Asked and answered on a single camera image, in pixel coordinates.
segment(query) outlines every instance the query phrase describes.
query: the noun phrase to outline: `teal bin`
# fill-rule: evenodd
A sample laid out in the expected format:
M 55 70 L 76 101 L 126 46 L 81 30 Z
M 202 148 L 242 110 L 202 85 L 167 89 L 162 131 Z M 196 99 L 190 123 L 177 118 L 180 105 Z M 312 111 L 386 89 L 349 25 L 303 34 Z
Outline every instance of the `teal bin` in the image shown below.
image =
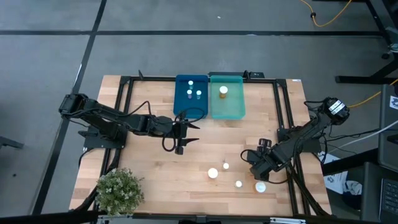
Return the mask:
M 225 98 L 220 98 L 220 87 L 226 86 Z M 213 119 L 242 119 L 244 107 L 243 79 L 237 75 L 212 75 L 210 77 L 211 117 Z

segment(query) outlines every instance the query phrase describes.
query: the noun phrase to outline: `yellow cable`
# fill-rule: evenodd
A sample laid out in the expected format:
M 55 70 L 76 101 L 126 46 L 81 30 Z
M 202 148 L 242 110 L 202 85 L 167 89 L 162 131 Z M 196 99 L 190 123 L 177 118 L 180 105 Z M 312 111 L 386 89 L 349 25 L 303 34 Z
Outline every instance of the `yellow cable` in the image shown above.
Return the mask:
M 312 9 L 311 5 L 309 5 L 309 4 L 308 4 L 306 1 L 304 1 L 304 0 L 300 0 L 300 1 L 302 1 L 304 4 L 306 4 L 306 5 L 310 8 L 311 13 L 313 13 L 313 9 Z M 312 21 L 313 21 L 313 23 L 314 23 L 317 27 L 325 27 L 325 26 L 331 24 L 334 20 L 336 20 L 336 19 L 341 15 L 341 13 L 344 12 L 344 10 L 346 10 L 346 8 L 348 7 L 348 5 L 349 5 L 352 1 L 353 1 L 353 0 L 349 0 L 349 1 L 347 2 L 346 6 L 344 6 L 344 8 L 343 8 L 331 21 L 329 21 L 329 22 L 327 22 L 327 23 L 325 23 L 325 24 L 323 24 L 323 25 L 318 25 L 317 22 L 316 22 L 316 20 L 315 20 L 315 16 L 312 16 Z
M 390 85 L 393 85 L 393 84 L 396 83 L 396 82 L 398 82 L 398 78 L 397 78 L 395 81 L 393 81 Z M 359 105 L 362 105 L 362 104 L 368 102 L 369 100 L 371 100 L 371 99 L 377 97 L 380 93 L 381 93 L 381 91 L 377 92 L 375 95 L 369 97 L 368 99 L 366 99 L 366 100 L 364 100 L 364 101 L 362 101 L 362 102 L 360 102 L 360 103 L 357 103 L 357 104 L 355 104 L 355 105 L 348 106 L 348 108 L 354 108 L 354 107 L 357 107 L 357 106 L 359 106 Z

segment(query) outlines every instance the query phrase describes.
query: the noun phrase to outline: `green plant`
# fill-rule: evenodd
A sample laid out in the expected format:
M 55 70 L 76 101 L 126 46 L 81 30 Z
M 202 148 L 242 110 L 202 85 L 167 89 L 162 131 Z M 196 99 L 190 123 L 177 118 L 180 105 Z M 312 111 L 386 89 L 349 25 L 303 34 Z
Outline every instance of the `green plant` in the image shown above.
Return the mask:
M 99 209 L 108 215 L 132 213 L 144 202 L 141 180 L 134 177 L 129 169 L 113 169 L 102 175 L 97 181 L 98 195 L 95 198 Z

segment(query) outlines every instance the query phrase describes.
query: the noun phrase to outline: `white cable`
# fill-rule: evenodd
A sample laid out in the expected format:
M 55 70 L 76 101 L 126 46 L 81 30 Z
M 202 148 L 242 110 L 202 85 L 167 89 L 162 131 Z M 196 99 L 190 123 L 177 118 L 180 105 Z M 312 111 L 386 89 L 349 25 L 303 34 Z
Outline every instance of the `white cable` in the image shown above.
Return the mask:
M 346 144 L 344 144 L 344 145 L 342 145 L 342 146 L 339 146 L 338 148 L 342 148 L 342 147 L 348 146 L 348 145 L 350 145 L 350 144 L 352 144 L 352 143 L 356 143 L 356 142 L 362 141 L 362 140 L 364 140 L 364 139 L 370 138 L 370 137 L 372 137 L 372 136 L 374 136 L 374 135 L 377 135 L 377 134 L 379 134 L 379 133 L 381 133 L 381 132 L 383 132 L 383 131 L 385 131 L 385 130 L 391 128 L 392 126 L 396 125 L 397 123 L 398 123 L 398 121 L 395 121 L 394 123 L 388 125 L 387 127 L 381 129 L 381 130 L 378 131 L 378 132 L 375 132 L 375 133 L 370 134 L 370 135 L 368 135 L 368 136 L 365 136 L 365 137 L 363 137 L 363 138 L 360 138 L 360 139 L 351 141 L 351 142 L 346 143 Z

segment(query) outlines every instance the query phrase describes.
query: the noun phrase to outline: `wooden table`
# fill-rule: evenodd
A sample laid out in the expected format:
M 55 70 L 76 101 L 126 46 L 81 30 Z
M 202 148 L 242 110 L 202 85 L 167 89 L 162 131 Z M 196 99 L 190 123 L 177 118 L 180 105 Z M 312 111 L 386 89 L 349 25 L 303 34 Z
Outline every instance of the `wooden table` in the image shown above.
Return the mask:
M 98 101 L 113 107 L 118 92 L 120 76 L 106 75 L 99 90 Z M 290 105 L 295 125 L 309 120 L 303 104 L 305 96 L 300 80 L 287 80 Z M 134 82 L 130 111 L 143 101 L 149 100 L 154 115 L 174 118 L 174 82 Z M 283 94 L 280 89 L 284 121 L 287 123 Z M 124 108 L 125 95 L 122 97 Z M 161 138 L 135 136 L 129 133 L 126 147 L 122 150 L 119 167 L 130 168 L 134 175 L 145 177 L 142 188 L 146 202 L 136 212 L 207 215 L 255 215 L 290 216 L 292 209 L 288 185 L 266 183 L 267 190 L 257 193 L 250 165 L 241 160 L 244 149 L 256 149 L 259 138 L 277 142 L 279 127 L 272 85 L 245 83 L 244 97 L 246 115 L 242 120 L 215 120 L 211 113 L 206 119 L 195 123 L 200 129 L 189 129 L 188 138 L 200 138 L 184 149 L 182 156 L 165 152 Z M 146 107 L 137 113 L 147 114 Z M 79 206 L 95 187 L 100 176 L 104 149 L 94 149 L 81 161 L 70 208 Z M 324 210 L 330 205 L 319 161 L 309 153 L 301 154 L 305 183 Z M 227 171 L 223 162 L 229 163 Z M 219 175 L 209 179 L 209 168 L 217 168 Z M 270 180 L 286 179 L 285 170 L 271 172 Z M 234 183 L 243 182 L 237 189 Z M 297 186 L 296 196 L 300 213 L 303 213 L 301 194 Z

